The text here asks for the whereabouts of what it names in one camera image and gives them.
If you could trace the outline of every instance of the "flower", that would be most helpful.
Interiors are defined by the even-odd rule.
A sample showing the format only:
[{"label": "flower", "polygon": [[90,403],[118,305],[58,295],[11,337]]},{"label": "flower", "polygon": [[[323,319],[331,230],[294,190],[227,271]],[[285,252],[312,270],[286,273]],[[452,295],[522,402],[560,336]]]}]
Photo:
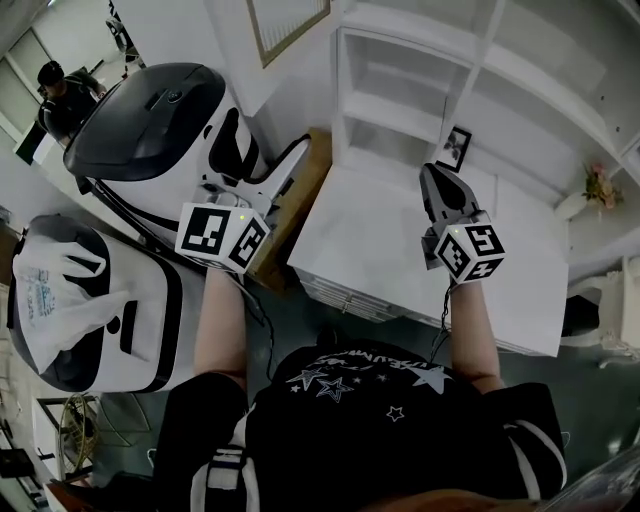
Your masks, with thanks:
[{"label": "flower", "polygon": [[604,179],[600,182],[600,193],[603,196],[612,196],[613,195],[613,185],[610,181]]},{"label": "flower", "polygon": [[586,173],[584,196],[590,204],[603,205],[608,210],[623,200],[622,192],[614,187],[602,164],[584,166]]}]

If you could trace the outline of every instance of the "framed photo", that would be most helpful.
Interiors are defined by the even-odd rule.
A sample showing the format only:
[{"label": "framed photo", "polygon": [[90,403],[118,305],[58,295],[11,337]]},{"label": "framed photo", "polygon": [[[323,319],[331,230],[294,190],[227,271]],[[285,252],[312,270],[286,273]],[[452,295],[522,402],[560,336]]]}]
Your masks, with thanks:
[{"label": "framed photo", "polygon": [[460,167],[462,167],[462,161],[464,160],[464,155],[467,153],[470,141],[471,134],[456,126],[451,130],[436,164],[450,171],[460,172]]}]

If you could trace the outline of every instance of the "plastic bag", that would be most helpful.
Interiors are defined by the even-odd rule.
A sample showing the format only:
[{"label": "plastic bag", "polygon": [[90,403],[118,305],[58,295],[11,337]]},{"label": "plastic bag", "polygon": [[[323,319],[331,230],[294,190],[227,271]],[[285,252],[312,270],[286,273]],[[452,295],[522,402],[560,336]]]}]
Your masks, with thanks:
[{"label": "plastic bag", "polygon": [[[91,270],[70,257],[97,268]],[[75,242],[27,237],[22,252],[13,260],[13,273],[20,327],[38,373],[44,372],[61,350],[70,350],[85,334],[108,324],[130,300],[127,291],[94,298],[64,278],[95,277],[105,267],[104,258]]]}]

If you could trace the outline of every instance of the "white shelf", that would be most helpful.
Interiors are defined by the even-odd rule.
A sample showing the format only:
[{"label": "white shelf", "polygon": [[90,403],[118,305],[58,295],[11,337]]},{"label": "white shelf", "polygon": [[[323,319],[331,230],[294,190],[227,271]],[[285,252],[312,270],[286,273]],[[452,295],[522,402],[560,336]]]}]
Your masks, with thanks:
[{"label": "white shelf", "polygon": [[615,0],[510,0],[488,66],[619,158],[640,133],[640,32]]},{"label": "white shelf", "polygon": [[426,14],[358,2],[356,8],[345,15],[342,25],[411,41],[450,57],[459,64],[470,66],[476,58],[478,37],[473,32]]},{"label": "white shelf", "polygon": [[431,53],[346,30],[339,72],[342,112],[438,144],[448,101],[469,69]]},{"label": "white shelf", "polygon": [[345,118],[348,142],[341,165],[360,169],[387,186],[415,193],[429,144],[356,119]]},{"label": "white shelf", "polygon": [[579,95],[515,52],[491,45],[485,67],[531,92],[573,121],[611,155],[617,155],[603,118]]},{"label": "white shelf", "polygon": [[434,144],[440,137],[441,115],[423,112],[374,94],[354,91],[345,101],[344,113]]},{"label": "white shelf", "polygon": [[[473,134],[473,146],[505,162],[493,172],[536,196],[544,193],[552,199],[553,192],[574,192],[582,186],[585,161],[600,162],[607,169],[616,163],[556,109],[488,70],[480,73],[460,108],[458,124]],[[481,165],[490,163],[485,155],[472,156],[479,157]]]}]

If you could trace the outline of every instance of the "black cable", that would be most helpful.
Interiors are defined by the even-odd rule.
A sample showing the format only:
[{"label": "black cable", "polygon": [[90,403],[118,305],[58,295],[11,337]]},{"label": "black cable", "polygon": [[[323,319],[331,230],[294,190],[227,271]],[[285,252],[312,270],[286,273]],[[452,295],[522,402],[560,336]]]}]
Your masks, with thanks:
[{"label": "black cable", "polygon": [[444,342],[447,341],[449,339],[449,336],[451,335],[449,329],[447,329],[445,320],[447,318],[447,315],[449,314],[449,299],[451,298],[451,292],[456,286],[457,283],[455,281],[451,281],[449,288],[447,288],[447,291],[444,294],[444,305],[442,307],[442,316],[440,317],[440,330],[438,331],[438,334],[435,335],[433,340],[431,340],[431,359],[429,360],[429,363],[433,363],[433,360],[436,358],[440,347],[442,347]]},{"label": "black cable", "polygon": [[266,326],[269,328],[269,361],[267,361],[267,379],[269,379],[269,382],[273,382],[273,379],[271,378],[271,366],[273,364],[273,351],[276,345],[276,334],[275,334],[275,329],[273,328],[273,323],[271,322],[271,318],[269,318],[269,315],[267,315],[267,312],[264,310],[264,307],[262,306],[262,302],[260,302],[260,299],[256,297],[253,293],[251,293],[249,290],[247,290],[244,286],[242,286],[237,276],[232,276],[232,279],[238,282],[242,291],[251,299],[251,301],[258,308],[261,318],[258,318],[258,316],[252,311],[251,307],[248,307],[249,314],[251,315],[251,317],[260,325],[260,327],[264,328]]},{"label": "black cable", "polygon": [[267,327],[269,327],[269,361],[267,362],[267,379],[269,379],[269,382],[273,382],[273,379],[271,378],[271,365],[273,364],[273,350],[276,345],[275,329],[273,328],[273,323],[271,323],[271,318],[269,318],[269,315],[267,315],[264,308],[262,307],[262,303],[260,302],[260,299],[253,294],[251,294],[251,296],[256,301],[256,305],[260,310],[260,314],[262,315],[262,318],[266,322]]}]

